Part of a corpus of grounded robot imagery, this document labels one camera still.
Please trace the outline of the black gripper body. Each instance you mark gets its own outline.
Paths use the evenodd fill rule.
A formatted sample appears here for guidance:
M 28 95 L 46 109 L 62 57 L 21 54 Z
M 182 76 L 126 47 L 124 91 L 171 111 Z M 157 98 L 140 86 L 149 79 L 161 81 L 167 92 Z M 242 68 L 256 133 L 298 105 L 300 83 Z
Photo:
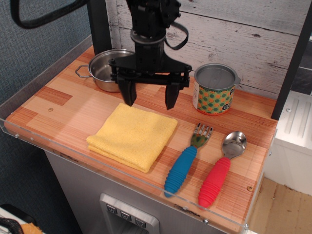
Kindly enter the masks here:
M 159 84 L 185 88 L 189 86 L 192 67 L 166 55 L 166 31 L 156 37 L 146 37 L 132 30 L 131 39 L 135 43 L 135 53 L 126 57 L 109 60 L 113 80 L 131 83 Z

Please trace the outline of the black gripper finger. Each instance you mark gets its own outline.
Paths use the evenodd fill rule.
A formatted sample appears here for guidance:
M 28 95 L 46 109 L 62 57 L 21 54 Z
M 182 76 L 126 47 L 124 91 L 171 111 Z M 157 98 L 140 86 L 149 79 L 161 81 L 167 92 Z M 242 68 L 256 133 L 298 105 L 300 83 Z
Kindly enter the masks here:
M 117 83 L 125 104 L 132 106 L 137 98 L 136 83 L 126 79 L 119 79 Z
M 165 103 L 167 110 L 174 108 L 180 90 L 180 83 L 172 83 L 166 86 Z

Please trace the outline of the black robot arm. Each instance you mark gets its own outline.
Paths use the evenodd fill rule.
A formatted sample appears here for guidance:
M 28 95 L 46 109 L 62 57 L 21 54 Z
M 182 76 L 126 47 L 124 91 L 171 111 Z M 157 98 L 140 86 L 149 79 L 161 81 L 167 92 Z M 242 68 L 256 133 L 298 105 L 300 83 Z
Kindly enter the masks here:
M 132 16 L 131 39 L 135 53 L 130 56 L 112 58 L 112 79 L 118 84 L 124 102 L 132 106 L 136 97 L 136 84 L 165 85 L 165 103 L 172 109 L 179 91 L 189 86 L 192 67 L 166 55 L 168 44 L 166 30 L 172 26 L 185 34 L 188 30 L 176 23 L 180 17 L 180 2 L 177 0 L 129 0 Z

